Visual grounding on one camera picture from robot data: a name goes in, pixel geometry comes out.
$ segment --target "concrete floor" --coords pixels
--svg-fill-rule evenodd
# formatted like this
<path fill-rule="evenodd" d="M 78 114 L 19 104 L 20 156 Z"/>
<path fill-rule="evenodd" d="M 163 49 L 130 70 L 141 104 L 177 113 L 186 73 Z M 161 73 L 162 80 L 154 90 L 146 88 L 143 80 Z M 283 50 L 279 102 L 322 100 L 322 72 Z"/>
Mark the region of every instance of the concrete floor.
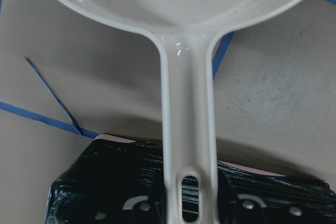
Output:
<path fill-rule="evenodd" d="M 335 5 L 304 0 L 235 33 L 214 81 L 221 160 L 336 190 L 335 20 Z M 56 0 L 3 0 L 0 102 L 68 122 L 24 56 L 82 128 L 161 138 L 159 54 L 148 39 Z M 50 184 L 91 139 L 2 110 L 0 132 L 0 222 L 41 223 Z"/>

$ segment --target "table surface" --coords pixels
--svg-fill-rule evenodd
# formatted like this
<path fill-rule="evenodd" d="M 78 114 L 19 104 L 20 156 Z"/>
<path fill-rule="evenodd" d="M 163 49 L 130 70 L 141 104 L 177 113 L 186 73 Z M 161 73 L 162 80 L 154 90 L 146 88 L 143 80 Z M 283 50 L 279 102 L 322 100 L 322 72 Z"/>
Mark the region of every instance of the table surface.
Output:
<path fill-rule="evenodd" d="M 335 37 L 336 5 L 326 0 L 235 32 L 214 80 L 221 160 L 317 176 L 336 189 Z M 50 184 L 91 141 L 55 127 L 68 129 L 69 119 L 24 57 L 91 136 L 161 139 L 160 61 L 148 39 L 56 0 L 2 0 L 3 224 L 42 223 Z"/>

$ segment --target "gray surface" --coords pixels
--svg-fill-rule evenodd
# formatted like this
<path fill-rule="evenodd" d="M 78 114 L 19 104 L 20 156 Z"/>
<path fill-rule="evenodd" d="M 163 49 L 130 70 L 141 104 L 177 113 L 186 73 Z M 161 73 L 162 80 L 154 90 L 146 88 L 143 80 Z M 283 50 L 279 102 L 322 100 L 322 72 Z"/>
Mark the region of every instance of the gray surface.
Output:
<path fill-rule="evenodd" d="M 222 160 L 308 173 L 336 189 L 336 6 L 305 0 L 236 32 L 214 84 Z M 56 0 L 3 0 L 0 101 L 68 122 L 29 56 L 79 124 L 161 138 L 160 62 L 146 38 Z M 0 222 L 41 223 L 50 183 L 90 142 L 0 111 Z"/>

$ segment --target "ladle handle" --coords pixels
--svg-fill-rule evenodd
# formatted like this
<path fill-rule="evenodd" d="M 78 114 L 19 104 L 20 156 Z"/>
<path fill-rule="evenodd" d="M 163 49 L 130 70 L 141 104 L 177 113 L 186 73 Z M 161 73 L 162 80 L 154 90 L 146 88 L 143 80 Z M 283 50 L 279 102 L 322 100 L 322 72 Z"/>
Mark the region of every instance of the ladle handle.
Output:
<path fill-rule="evenodd" d="M 166 223 L 185 223 L 182 180 L 198 180 L 195 223 L 219 223 L 212 64 L 207 36 L 161 36 Z"/>

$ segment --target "white kitchen utensil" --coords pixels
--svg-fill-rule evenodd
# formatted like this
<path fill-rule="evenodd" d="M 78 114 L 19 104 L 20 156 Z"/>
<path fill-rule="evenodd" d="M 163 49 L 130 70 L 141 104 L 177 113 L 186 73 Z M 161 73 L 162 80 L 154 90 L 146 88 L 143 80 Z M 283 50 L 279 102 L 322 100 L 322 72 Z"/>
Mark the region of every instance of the white kitchen utensil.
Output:
<path fill-rule="evenodd" d="M 142 34 L 161 57 L 167 223 L 184 223 L 181 182 L 198 179 L 197 223 L 218 223 L 211 55 L 224 34 L 300 0 L 59 0 L 106 25 Z"/>

